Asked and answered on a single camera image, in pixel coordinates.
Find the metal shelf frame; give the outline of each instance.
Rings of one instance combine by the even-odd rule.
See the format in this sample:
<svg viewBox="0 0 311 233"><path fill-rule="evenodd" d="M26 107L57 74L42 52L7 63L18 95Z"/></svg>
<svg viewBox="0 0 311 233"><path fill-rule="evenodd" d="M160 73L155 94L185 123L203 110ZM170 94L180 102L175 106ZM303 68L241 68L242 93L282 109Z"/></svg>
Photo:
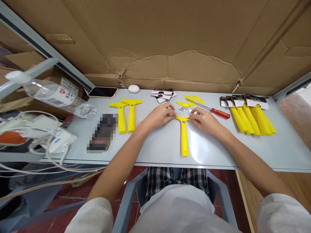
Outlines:
<svg viewBox="0 0 311 233"><path fill-rule="evenodd" d="M65 71L68 75L70 75L73 79L75 79L78 83L80 83L88 91L95 87L95 85L89 81L75 66L73 66L66 58L64 58L56 49L54 49L44 38L42 38L1 0L0 21L47 58L45 61L46 63L42 62L32 68L33 70L30 69L27 71L28 73L32 74L32 77L35 78L37 75L49 69L53 65L56 65ZM14 85L10 82L0 86L0 99L17 90L19 87L20 85Z"/></svg>

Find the screwdriver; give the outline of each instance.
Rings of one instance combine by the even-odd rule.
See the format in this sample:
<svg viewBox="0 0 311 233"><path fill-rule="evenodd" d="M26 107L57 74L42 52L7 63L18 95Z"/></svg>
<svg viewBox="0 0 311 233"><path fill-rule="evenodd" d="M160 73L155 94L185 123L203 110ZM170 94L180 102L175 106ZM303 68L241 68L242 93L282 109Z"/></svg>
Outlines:
<svg viewBox="0 0 311 233"><path fill-rule="evenodd" d="M189 101L191 101L191 102L193 102L193 103L196 104L196 105L199 105L199 106L201 106L201 107L203 107L203 108L206 108L207 110L209 110L209 111L215 113L216 115L218 115L218 116L220 116L220 117L223 117L223 118L226 118L226 119L229 119L229 118L231 117L230 114L225 113L225 112L223 112L223 111L216 110L215 108L206 107L205 105L202 105L202 104L200 104L200 103L198 103L198 102L196 102L196 101L194 101L194 100L188 99L188 98L185 98L185 99L186 99L186 100L189 100Z"/></svg>

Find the cardboard tag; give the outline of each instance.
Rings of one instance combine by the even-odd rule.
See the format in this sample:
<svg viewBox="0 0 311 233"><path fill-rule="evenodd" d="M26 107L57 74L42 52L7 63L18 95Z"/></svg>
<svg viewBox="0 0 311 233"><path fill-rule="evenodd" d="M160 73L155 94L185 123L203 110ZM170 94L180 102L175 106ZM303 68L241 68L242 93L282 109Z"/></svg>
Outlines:
<svg viewBox="0 0 311 233"><path fill-rule="evenodd" d="M231 96L227 95L225 99L227 101L228 107L235 107L231 100Z"/></svg>
<svg viewBox="0 0 311 233"><path fill-rule="evenodd" d="M177 96L176 92L174 92L173 89L169 90L154 89L151 91L151 95L155 96L159 104L163 103L166 100L170 100L174 96Z"/></svg>
<svg viewBox="0 0 311 233"><path fill-rule="evenodd" d="M162 95L172 95L173 94L173 90L169 91L169 90L161 90L161 89L154 89L151 91L152 94L162 94Z"/></svg>
<svg viewBox="0 0 311 233"><path fill-rule="evenodd" d="M159 104L167 100L167 99L164 99L162 96L155 96L155 98L159 102Z"/></svg>
<svg viewBox="0 0 311 233"><path fill-rule="evenodd" d="M246 103L247 103L247 106L250 106L250 107L255 107L257 104L259 104L262 109L269 109L270 108L265 98L258 97L255 95L248 95L247 94L246 95Z"/></svg>
<svg viewBox="0 0 311 233"><path fill-rule="evenodd" d="M220 106L221 107L228 107L228 103L226 102L226 98L225 97L220 97Z"/></svg>
<svg viewBox="0 0 311 233"><path fill-rule="evenodd" d="M245 95L232 95L231 100L236 107L242 107L245 104Z"/></svg>

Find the person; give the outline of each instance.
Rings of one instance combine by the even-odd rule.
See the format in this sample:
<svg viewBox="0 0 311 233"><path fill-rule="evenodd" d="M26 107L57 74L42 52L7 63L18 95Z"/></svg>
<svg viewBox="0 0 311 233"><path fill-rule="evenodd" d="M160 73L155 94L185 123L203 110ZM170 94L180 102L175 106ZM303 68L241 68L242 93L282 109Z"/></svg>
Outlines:
<svg viewBox="0 0 311 233"><path fill-rule="evenodd" d="M111 203L131 173L148 133L174 119L174 110L171 103L159 105L138 124L98 178L66 233L112 231ZM196 111L189 116L191 122L227 147L244 175L264 197L258 205L258 232L311 232L311 215L285 182L211 113L198 107L192 113ZM148 202L130 232L240 232L213 213L204 169L184 169L183 173L183 179L173 183L169 168L148 169ZM187 183L189 180L199 185Z"/></svg>

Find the plastic water bottle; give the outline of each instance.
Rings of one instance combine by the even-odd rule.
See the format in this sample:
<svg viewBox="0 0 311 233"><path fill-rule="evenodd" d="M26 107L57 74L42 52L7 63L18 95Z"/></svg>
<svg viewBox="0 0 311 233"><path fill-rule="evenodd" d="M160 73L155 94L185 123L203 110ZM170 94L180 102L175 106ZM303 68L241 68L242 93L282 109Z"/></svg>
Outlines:
<svg viewBox="0 0 311 233"><path fill-rule="evenodd" d="M33 79L22 71L10 72L6 75L6 78L22 84L25 92L30 97L73 113L76 116L86 118L87 114L97 113L96 107L54 82Z"/></svg>

